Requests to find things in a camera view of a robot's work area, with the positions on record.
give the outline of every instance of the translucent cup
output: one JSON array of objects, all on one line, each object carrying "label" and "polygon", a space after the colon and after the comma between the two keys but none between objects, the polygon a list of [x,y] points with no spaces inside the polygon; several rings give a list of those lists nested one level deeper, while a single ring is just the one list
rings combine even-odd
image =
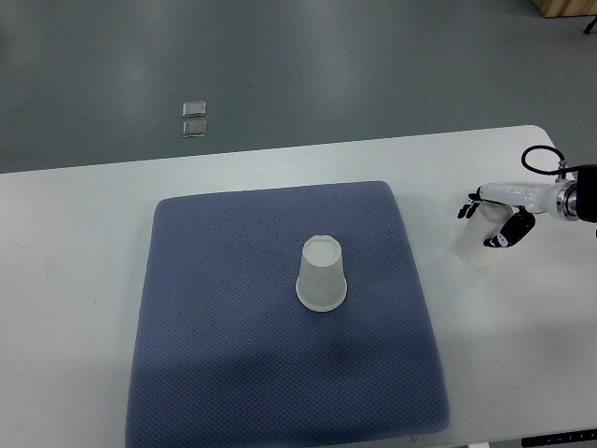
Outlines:
[{"label": "translucent cup", "polygon": [[502,253],[502,249],[487,247],[483,242],[495,236],[511,216],[512,208],[508,205],[482,202],[462,233],[454,239],[456,253],[470,264],[492,264]]},{"label": "translucent cup", "polygon": [[302,247],[297,295],[313,311],[331,311],[346,297],[340,243],[329,235],[315,235]]}]

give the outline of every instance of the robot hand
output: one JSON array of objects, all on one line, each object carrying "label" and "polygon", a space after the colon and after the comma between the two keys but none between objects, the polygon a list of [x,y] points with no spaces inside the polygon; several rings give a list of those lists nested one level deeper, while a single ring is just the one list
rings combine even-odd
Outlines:
[{"label": "robot hand", "polygon": [[[535,149],[548,149],[560,157],[560,168],[546,172],[526,162],[526,155]],[[522,165],[541,175],[557,175],[555,184],[485,184],[468,195],[458,218],[471,218],[483,201],[501,203],[518,209],[502,229],[483,243],[487,247],[511,247],[535,226],[535,214],[548,213],[565,221],[597,222],[597,165],[568,168],[563,154],[554,147],[529,147],[522,153]],[[577,172],[577,181],[566,179],[566,173]]]},{"label": "robot hand", "polygon": [[[485,186],[468,195],[463,208],[458,212],[458,219],[466,217],[471,218],[477,208],[484,200],[481,199],[480,192]],[[487,247],[511,247],[520,241],[535,226],[535,216],[529,213],[524,207],[519,207],[519,211],[512,215],[504,224],[499,233],[483,241]]]}]

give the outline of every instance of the plastic cup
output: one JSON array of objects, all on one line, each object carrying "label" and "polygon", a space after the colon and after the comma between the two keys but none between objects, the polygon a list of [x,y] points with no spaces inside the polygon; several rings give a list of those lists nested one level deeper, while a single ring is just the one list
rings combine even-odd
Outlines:
[{"label": "plastic cup", "polygon": [[297,279],[300,302],[313,311],[331,311],[346,297],[340,243],[329,235],[315,235],[302,247]]},{"label": "plastic cup", "polygon": [[500,203],[483,202],[454,239],[454,249],[464,261],[478,266],[492,264],[502,253],[499,247],[483,242],[495,236],[512,216],[512,208]]}]

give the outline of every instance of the blue cushion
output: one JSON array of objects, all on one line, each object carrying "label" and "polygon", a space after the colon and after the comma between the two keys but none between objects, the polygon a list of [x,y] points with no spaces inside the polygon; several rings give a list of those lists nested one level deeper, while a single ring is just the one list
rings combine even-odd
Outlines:
[{"label": "blue cushion", "polygon": [[[299,301],[303,244],[342,246],[334,311]],[[448,425],[433,329],[383,182],[202,194],[154,216],[126,446],[367,441]]]}]

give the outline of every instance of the wooden box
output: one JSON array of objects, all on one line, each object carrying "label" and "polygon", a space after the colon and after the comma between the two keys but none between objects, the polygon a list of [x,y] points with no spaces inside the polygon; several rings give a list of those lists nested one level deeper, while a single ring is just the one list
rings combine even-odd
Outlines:
[{"label": "wooden box", "polygon": [[597,15],[597,0],[533,0],[544,17]]}]

